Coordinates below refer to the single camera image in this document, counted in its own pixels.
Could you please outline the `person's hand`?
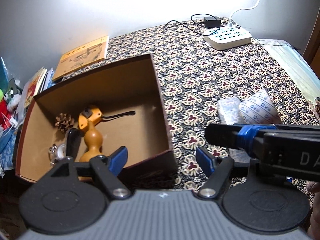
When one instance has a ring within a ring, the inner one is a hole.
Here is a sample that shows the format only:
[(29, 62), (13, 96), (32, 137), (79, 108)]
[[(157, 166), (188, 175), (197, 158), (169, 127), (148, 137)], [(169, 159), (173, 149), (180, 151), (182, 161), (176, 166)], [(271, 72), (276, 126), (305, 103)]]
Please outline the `person's hand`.
[(314, 194), (312, 214), (310, 217), (310, 226), (308, 228), (308, 235), (313, 239), (320, 239), (320, 187), (319, 183), (309, 181), (307, 183), (307, 190)]

